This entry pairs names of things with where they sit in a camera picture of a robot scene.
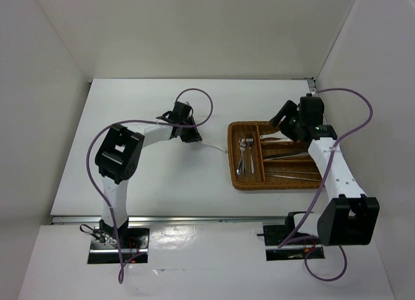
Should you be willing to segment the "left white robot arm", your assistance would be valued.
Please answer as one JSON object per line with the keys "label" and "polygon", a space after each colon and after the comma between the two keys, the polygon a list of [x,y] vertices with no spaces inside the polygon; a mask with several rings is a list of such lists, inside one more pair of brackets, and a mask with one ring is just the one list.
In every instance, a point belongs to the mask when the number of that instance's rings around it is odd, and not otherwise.
{"label": "left white robot arm", "polygon": [[128,242],[126,196],[129,179],[137,170],[142,149],[174,138],[184,143],[202,140],[193,109],[186,102],[174,103],[171,111],[158,117],[158,122],[140,122],[135,129],[125,123],[111,125],[95,156],[102,178],[104,209],[99,222],[105,239],[115,248]]}

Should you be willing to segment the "silver fork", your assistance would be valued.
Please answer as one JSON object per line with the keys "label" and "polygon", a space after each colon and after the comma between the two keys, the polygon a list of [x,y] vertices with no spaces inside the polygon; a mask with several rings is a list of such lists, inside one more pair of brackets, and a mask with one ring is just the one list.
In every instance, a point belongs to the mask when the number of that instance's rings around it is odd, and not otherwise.
{"label": "silver fork", "polygon": [[244,137],[241,138],[239,149],[241,152],[241,157],[239,161],[239,174],[242,175],[244,179],[246,179],[247,178],[246,161],[245,161],[246,139]]}
{"label": "silver fork", "polygon": [[239,159],[239,164],[237,166],[237,170],[236,173],[237,175],[246,175],[246,163],[245,163],[245,158],[244,158],[244,152],[246,150],[246,139],[243,137],[240,139],[239,141],[239,150],[241,153],[240,159]]}
{"label": "silver fork", "polygon": [[246,143],[247,143],[248,148],[249,148],[250,173],[254,174],[255,169],[254,169],[254,159],[253,159],[253,154],[252,154],[252,147],[253,147],[253,144],[254,144],[254,139],[252,137],[249,137],[249,138],[246,139]]}

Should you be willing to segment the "white ceramic spoon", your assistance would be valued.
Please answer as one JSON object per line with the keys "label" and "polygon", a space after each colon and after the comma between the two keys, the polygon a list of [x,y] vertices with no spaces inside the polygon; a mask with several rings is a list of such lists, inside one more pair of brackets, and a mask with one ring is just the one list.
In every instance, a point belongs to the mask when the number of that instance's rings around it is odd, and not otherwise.
{"label": "white ceramic spoon", "polygon": [[280,136],[280,135],[274,135],[274,134],[272,134],[272,135],[261,135],[260,136],[260,140],[262,140],[262,141],[267,141],[267,140],[280,140],[280,139],[282,139],[282,136]]}
{"label": "white ceramic spoon", "polygon": [[274,143],[292,143],[289,138],[264,138],[260,139],[261,144],[274,144]]}
{"label": "white ceramic spoon", "polygon": [[209,142],[203,142],[203,141],[201,141],[200,144],[204,145],[204,146],[211,147],[211,148],[215,148],[215,149],[220,150],[221,152],[224,152],[224,153],[228,153],[228,149],[226,149],[224,147],[221,147],[219,145],[215,145],[215,144],[212,144],[212,143],[209,143]]}

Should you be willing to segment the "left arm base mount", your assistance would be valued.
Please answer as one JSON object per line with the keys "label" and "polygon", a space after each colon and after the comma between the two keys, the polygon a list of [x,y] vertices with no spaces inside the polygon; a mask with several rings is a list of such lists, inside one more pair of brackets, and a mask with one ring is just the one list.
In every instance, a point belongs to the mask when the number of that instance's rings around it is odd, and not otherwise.
{"label": "left arm base mount", "polygon": [[[88,264],[117,264],[119,262],[117,242],[98,227],[81,224],[80,231],[91,237]],[[148,227],[128,228],[121,239],[121,254],[129,263],[148,262]]]}

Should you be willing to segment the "silver knife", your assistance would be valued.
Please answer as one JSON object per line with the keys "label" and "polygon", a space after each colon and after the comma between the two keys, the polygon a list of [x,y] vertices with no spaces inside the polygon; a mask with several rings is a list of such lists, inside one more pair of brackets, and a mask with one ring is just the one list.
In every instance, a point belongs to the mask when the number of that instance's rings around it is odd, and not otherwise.
{"label": "silver knife", "polygon": [[295,157],[308,157],[309,153],[307,152],[299,152],[299,153],[293,153],[293,154],[285,154],[285,155],[274,155],[274,156],[267,156],[264,157],[264,160],[279,160],[279,159],[289,159],[289,158],[295,158]]}

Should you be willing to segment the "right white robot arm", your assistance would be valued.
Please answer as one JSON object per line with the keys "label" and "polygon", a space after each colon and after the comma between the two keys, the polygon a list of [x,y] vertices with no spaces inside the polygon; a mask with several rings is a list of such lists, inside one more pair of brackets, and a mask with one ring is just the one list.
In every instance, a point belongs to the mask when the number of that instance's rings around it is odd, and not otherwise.
{"label": "right white robot arm", "polygon": [[368,197],[354,179],[340,149],[343,136],[323,123],[324,103],[308,94],[299,104],[287,101],[270,120],[283,135],[306,145],[322,177],[320,189],[329,203],[316,223],[324,246],[365,246],[372,240],[380,210],[375,197]]}

